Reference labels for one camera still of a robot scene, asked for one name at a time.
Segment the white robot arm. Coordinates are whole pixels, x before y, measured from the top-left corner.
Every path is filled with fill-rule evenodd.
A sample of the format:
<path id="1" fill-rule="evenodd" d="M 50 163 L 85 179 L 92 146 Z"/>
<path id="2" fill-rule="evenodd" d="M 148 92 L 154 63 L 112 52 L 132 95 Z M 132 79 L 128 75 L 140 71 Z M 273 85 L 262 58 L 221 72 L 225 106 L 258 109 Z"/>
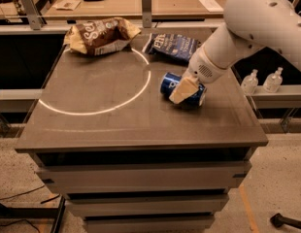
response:
<path id="1" fill-rule="evenodd" d="M 301 72 L 301 16 L 287 0 L 227 0 L 223 24 L 197 49 L 170 100 L 179 104 L 243 58 L 269 48 Z"/>

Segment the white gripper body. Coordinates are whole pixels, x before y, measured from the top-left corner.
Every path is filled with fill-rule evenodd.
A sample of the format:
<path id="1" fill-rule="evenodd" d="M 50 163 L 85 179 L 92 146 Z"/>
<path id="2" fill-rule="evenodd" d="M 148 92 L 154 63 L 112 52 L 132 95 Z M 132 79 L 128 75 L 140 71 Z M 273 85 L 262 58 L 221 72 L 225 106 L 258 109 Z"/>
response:
<path id="1" fill-rule="evenodd" d="M 207 55 L 205 45 L 202 45 L 190 58 L 183 77 L 197 79 L 198 82 L 205 84 L 215 82 L 225 72 L 225 69 L 217 67 L 217 65 L 212 62 Z"/>

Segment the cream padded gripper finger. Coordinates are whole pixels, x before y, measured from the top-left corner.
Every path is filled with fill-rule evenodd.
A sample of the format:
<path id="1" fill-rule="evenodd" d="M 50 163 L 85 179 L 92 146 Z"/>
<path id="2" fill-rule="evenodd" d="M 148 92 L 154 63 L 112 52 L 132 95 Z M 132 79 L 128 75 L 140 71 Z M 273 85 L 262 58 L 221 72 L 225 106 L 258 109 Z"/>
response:
<path id="1" fill-rule="evenodd" d="M 180 104 L 183 100 L 189 98 L 198 91 L 199 82 L 197 78 L 183 77 L 172 91 L 169 99 L 174 104 Z"/>

